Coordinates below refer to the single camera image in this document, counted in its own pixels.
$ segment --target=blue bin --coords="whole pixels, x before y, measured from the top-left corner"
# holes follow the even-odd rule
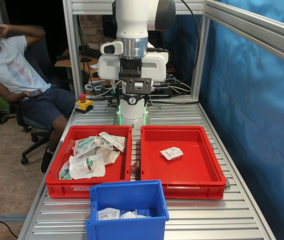
[[[88,240],[163,240],[168,210],[160,180],[103,183],[90,188],[91,216],[86,221]],[[146,218],[98,221],[98,211],[137,210]]]

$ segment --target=red button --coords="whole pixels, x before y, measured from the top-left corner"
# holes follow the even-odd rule
[[[86,95],[85,94],[80,94],[80,101],[82,103],[86,102]]]

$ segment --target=man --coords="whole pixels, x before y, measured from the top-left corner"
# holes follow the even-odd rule
[[[51,130],[50,143],[44,153],[41,172],[45,173],[72,112],[75,97],[68,91],[47,84],[24,57],[27,47],[45,37],[45,31],[33,26],[0,25],[0,38],[20,33],[0,41],[0,97],[9,103],[20,102],[28,107],[25,115]],[[42,95],[28,98],[31,91]]]

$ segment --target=brick wall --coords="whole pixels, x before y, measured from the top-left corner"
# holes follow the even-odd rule
[[[80,16],[84,44],[99,50],[106,42],[114,40],[103,35],[103,20],[101,15]]]
[[[103,20],[101,15],[81,15],[80,23],[85,45],[99,50],[102,44],[113,40],[113,38],[103,35]]]

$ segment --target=navy shorts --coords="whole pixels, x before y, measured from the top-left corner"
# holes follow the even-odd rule
[[[52,85],[36,99],[26,99],[21,103],[27,109],[25,116],[52,129],[53,122],[60,116],[69,117],[75,105],[75,96],[64,89]]]

